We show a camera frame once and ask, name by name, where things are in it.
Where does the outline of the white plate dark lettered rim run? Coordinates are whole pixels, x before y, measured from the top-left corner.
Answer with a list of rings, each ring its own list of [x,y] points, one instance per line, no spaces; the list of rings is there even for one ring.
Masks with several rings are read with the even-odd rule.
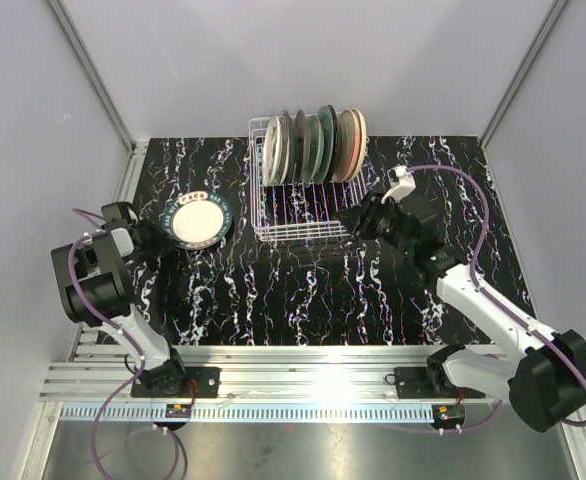
[[[184,250],[203,250],[218,244],[233,223],[230,203],[209,191],[184,193],[164,210],[160,219],[162,230]]]

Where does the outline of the pink cream branch plate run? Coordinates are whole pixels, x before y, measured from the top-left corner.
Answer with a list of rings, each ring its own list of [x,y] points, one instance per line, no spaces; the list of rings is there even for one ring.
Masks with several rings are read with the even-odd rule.
[[[352,110],[343,111],[338,116],[339,156],[333,180],[344,182],[349,178],[353,165],[357,160],[357,148],[360,145],[359,118]]]

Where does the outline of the orange cream leaf plate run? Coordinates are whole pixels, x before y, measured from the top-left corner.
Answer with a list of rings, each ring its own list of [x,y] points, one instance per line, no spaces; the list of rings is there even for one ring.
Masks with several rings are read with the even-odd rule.
[[[356,108],[353,108],[352,111],[355,113],[355,115],[357,116],[357,119],[359,121],[360,146],[359,146],[359,153],[358,153],[358,161],[357,161],[356,167],[353,171],[351,180],[355,179],[362,169],[364,159],[366,156],[367,141],[368,141],[367,124],[366,124],[366,120],[365,120],[363,113],[359,109],[356,109]]]

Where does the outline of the green plate with flower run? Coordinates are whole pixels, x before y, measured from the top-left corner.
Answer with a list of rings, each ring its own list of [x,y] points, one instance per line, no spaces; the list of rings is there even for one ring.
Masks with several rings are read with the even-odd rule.
[[[318,178],[324,156],[324,130],[317,114],[309,117],[310,154],[304,174],[304,182],[313,184]]]

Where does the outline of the dark striped rim plate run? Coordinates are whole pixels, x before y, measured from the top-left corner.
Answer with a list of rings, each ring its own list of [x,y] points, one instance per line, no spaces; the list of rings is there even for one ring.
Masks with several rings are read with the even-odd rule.
[[[318,119],[323,132],[322,163],[318,170],[317,180],[320,183],[331,180],[334,172],[334,161],[339,147],[339,126],[337,113],[332,105],[325,105],[318,111]]]

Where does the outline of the grey reindeer snowflake plate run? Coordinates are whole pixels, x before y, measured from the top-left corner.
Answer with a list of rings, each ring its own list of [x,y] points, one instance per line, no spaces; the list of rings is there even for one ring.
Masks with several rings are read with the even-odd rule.
[[[309,118],[303,110],[299,110],[295,117],[296,150],[294,180],[296,183],[303,182],[304,172],[310,158],[310,127]]]

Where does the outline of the white blue sunburst plate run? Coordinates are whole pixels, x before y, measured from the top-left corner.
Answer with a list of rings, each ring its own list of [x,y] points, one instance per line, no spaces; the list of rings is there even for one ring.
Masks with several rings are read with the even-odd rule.
[[[293,150],[293,141],[294,141],[294,127],[293,121],[290,114],[287,111],[283,112],[283,127],[282,127],[282,135],[283,135],[283,147],[282,147],[282,156],[280,162],[280,173],[278,184],[283,185],[288,181],[289,177],[289,170],[291,168],[291,158],[292,158],[292,150]]]

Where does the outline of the white watermelon plate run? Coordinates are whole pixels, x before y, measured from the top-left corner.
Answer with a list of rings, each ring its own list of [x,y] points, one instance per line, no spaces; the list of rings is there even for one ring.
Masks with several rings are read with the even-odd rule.
[[[262,181],[265,187],[275,186],[282,177],[284,155],[284,120],[281,116],[270,118],[262,149]]]

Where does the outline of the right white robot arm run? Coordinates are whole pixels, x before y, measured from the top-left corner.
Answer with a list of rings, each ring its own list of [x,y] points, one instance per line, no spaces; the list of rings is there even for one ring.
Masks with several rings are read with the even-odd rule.
[[[438,397],[459,388],[508,402],[531,429],[545,432],[586,405],[586,341],[527,318],[474,267],[447,246],[429,202],[410,194],[400,201],[368,193],[333,216],[360,239],[380,240],[399,255],[404,276],[436,295],[480,328],[501,358],[464,346],[444,347],[427,360],[426,385]]]

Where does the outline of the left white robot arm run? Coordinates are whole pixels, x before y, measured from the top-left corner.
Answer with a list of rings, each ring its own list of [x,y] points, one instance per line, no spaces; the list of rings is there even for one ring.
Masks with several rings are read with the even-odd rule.
[[[93,234],[51,251],[61,304],[74,323],[94,327],[116,340],[134,360],[141,393],[176,397],[188,373],[170,342],[156,332],[135,305],[126,268],[131,258],[158,260],[177,250],[177,242],[140,218],[129,202],[101,208]]]

